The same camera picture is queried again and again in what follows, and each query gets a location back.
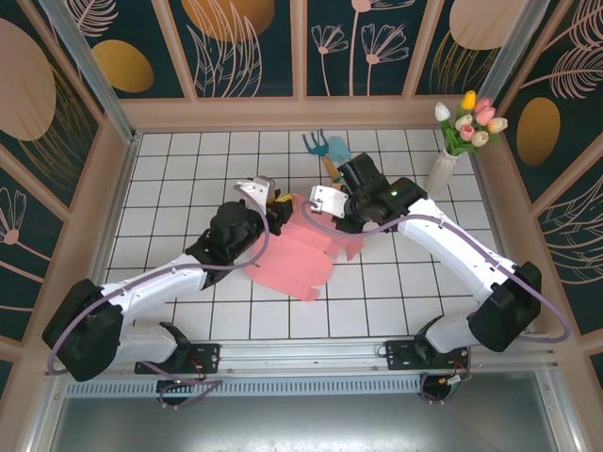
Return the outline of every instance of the white tile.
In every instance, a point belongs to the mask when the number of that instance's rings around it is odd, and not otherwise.
[[[408,151],[406,134],[403,130],[378,130],[379,150],[388,151]]]
[[[444,134],[441,129],[433,129],[435,133],[435,141],[437,142],[437,149],[444,151],[446,149],[446,141],[444,140]]]
[[[220,205],[223,198],[224,181],[195,181],[192,188],[192,205]]]
[[[453,205],[452,202],[441,201],[437,204],[442,212],[446,214],[448,218],[450,218],[455,223],[458,223],[458,219],[456,218],[456,212],[454,211],[454,207],[456,207],[456,203]]]
[[[211,339],[248,339],[251,303],[214,303]]]
[[[427,176],[432,170],[435,160],[437,160],[437,155],[438,152],[411,153],[415,174],[417,176]]]
[[[216,301],[249,301],[252,299],[252,280],[245,270],[234,270],[216,284]]]
[[[402,235],[394,233],[394,243],[396,245],[396,256],[398,262],[431,262],[430,252],[424,247]]]
[[[201,134],[173,134],[170,155],[197,155]]]
[[[310,192],[313,186],[320,185],[320,178],[318,177],[297,177],[295,179],[289,179],[289,192],[297,193],[302,195],[305,199],[310,198]]]
[[[479,306],[473,297],[442,297],[445,315],[464,315],[468,311],[475,311]]]
[[[480,188],[475,176],[452,176],[448,184],[453,201],[481,201]]]
[[[408,334],[402,299],[368,299],[367,312],[371,336]]]
[[[406,137],[411,151],[437,151],[432,129],[407,130]]]
[[[193,155],[176,155],[168,157],[168,165],[164,179],[194,179],[197,157]]]
[[[226,176],[233,178],[254,177],[257,174],[257,153],[253,155],[229,155]]]
[[[209,221],[218,212],[217,207],[191,207],[188,214],[188,235],[201,235],[209,229]]]
[[[408,333],[415,335],[428,322],[442,315],[442,306],[439,298],[433,299],[404,299]]]
[[[483,202],[455,202],[459,225],[464,229],[490,229]]]
[[[329,300],[331,337],[363,337],[367,331],[367,309],[363,299]]]
[[[362,262],[386,264],[396,262],[394,238],[391,233],[379,233],[367,237],[362,248]]]
[[[365,289],[360,266],[334,266],[327,282],[327,294],[329,299],[363,299]]]
[[[171,134],[144,134],[139,155],[167,155]]]
[[[211,303],[177,303],[173,324],[191,341],[209,339]]]
[[[150,313],[142,315],[136,319],[136,327],[156,327],[161,322],[172,322],[173,320],[173,303],[165,303],[157,306]]]
[[[204,132],[201,134],[199,154],[228,153],[230,134],[228,132]]]
[[[119,237],[111,268],[144,268],[150,237]]]
[[[329,142],[330,138],[340,137],[343,139],[343,142],[346,143],[348,149],[350,148],[350,143],[348,142],[348,131],[347,130],[325,130],[324,136],[327,138],[327,142]]]
[[[469,234],[487,249],[492,250],[495,253],[502,252],[502,250],[499,250],[497,247],[497,242],[494,239],[492,231],[485,229],[483,231],[471,231]]]
[[[437,275],[437,284],[440,288],[440,294],[443,297],[450,295],[471,295],[471,291],[464,282],[461,281],[461,278],[452,272],[452,270],[441,262],[436,262],[434,265],[435,274]]]
[[[233,132],[229,153],[258,153],[259,139],[259,132]]]
[[[226,176],[226,155],[199,155],[195,179],[223,179]]]
[[[151,235],[153,222],[155,221],[155,211],[154,207],[123,209],[119,235]]]
[[[176,301],[178,301],[178,303],[201,303],[208,301],[211,302],[214,300],[215,288],[216,286],[211,286],[204,290],[198,290],[193,294],[179,297]]]
[[[307,130],[292,130],[289,132],[289,152],[290,153],[308,153],[308,150],[303,144],[303,136],[306,135],[308,144],[314,146],[314,141],[310,137],[311,131]]]
[[[163,179],[166,157],[139,157],[134,169],[133,181],[158,181]]]
[[[437,283],[433,273],[433,265],[400,264],[399,278],[402,281],[404,297],[436,297]]]
[[[260,132],[260,153],[288,153],[288,132]]]
[[[326,301],[291,301],[291,338],[329,337]]]
[[[293,153],[289,156],[291,177],[320,177],[320,158],[309,153]]]
[[[258,174],[270,178],[289,177],[289,154],[260,154]]]
[[[289,295],[282,294],[276,290],[270,289],[265,285],[252,282],[252,300],[253,301],[274,301],[274,300],[289,300]]]
[[[409,153],[381,153],[383,174],[388,176],[413,175],[413,163]]]
[[[153,235],[184,235],[187,221],[188,207],[159,207]]]
[[[106,283],[119,283],[144,273],[144,268],[111,268],[105,278]]]
[[[157,207],[161,181],[133,182],[130,184],[126,207]]]
[[[165,206],[189,206],[192,195],[193,181],[164,181],[161,186],[161,197],[159,205]]]
[[[350,151],[353,153],[374,153],[379,151],[377,132],[374,130],[349,130]]]
[[[184,236],[152,237],[146,267],[155,268],[167,264],[182,254],[184,244]]]
[[[266,301],[252,305],[252,339],[289,337],[289,302]]]
[[[368,299],[401,297],[398,268],[395,264],[363,266],[365,291]]]
[[[427,186],[427,176],[416,176],[415,182],[418,186],[425,189],[425,187]],[[435,196],[430,195],[430,198],[432,198],[436,202],[452,200],[452,198],[450,197],[450,191],[448,189],[443,190],[442,193],[438,193]]]
[[[473,166],[471,165],[471,159],[469,153],[462,153],[459,159],[456,161],[456,168],[454,174],[473,174]]]

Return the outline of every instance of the garden tool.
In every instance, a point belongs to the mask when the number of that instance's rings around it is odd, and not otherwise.
[[[333,162],[329,158],[329,143],[327,143],[327,139],[324,137],[324,131],[322,129],[319,129],[316,136],[314,135],[314,132],[312,132],[311,137],[312,141],[314,141],[315,147],[313,148],[308,144],[308,140],[304,135],[303,144],[305,144],[305,149],[307,149],[308,152],[312,155],[318,155],[322,157],[322,163],[327,169],[327,172],[329,172],[329,177],[331,177],[333,182],[339,182],[341,180],[341,176],[339,175],[339,172],[337,171],[337,169],[333,165]]]

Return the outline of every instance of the white tile floor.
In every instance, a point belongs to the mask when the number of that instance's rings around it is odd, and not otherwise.
[[[132,176],[108,281],[160,266],[192,244],[217,207],[240,196],[236,178],[263,174],[284,192],[308,196],[327,185],[318,157],[302,142],[307,132],[233,132],[145,135]],[[400,176],[425,184],[438,147],[438,130],[332,130],[353,153],[368,152],[392,182]],[[468,155],[440,208],[495,250],[486,210]],[[138,321],[172,321],[192,340],[298,339],[393,336],[416,333],[436,315],[455,314],[477,302],[425,249],[399,234],[367,240],[360,256],[335,260],[320,298],[289,299],[253,283],[243,270],[215,288],[172,300]]]

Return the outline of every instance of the white vase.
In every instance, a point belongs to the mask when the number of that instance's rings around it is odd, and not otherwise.
[[[430,196],[437,196],[446,189],[458,160],[459,155],[450,155],[446,151],[438,155],[425,184],[425,191]]]

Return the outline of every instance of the pink tulip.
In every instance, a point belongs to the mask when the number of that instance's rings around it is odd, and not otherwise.
[[[486,125],[492,118],[494,118],[494,115],[496,114],[497,110],[495,108],[487,106],[475,116],[475,121],[479,125]]]
[[[493,103],[494,103],[494,100],[491,97],[482,97],[475,104],[475,114],[477,115],[484,108],[488,108],[488,107],[492,106]]]
[[[472,126],[464,125],[461,128],[461,138],[465,141],[470,141],[473,134],[475,134],[475,129]]]

